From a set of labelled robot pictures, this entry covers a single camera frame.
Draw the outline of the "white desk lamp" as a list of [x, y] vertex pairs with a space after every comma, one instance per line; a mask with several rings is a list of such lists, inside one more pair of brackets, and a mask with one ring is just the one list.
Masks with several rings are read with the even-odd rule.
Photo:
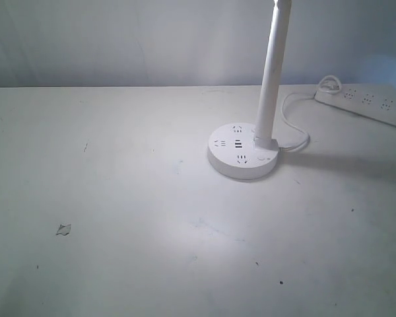
[[276, 167], [280, 147], [273, 127], [291, 7], [291, 1], [274, 2], [256, 122], [222, 125], [209, 137], [208, 160], [229, 178], [256, 180]]

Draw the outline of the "white power strip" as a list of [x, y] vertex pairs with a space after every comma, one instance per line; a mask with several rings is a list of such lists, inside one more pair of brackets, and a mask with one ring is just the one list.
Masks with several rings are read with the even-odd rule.
[[334, 94], [316, 92], [315, 100], [396, 127], [396, 89], [390, 85], [344, 84]]

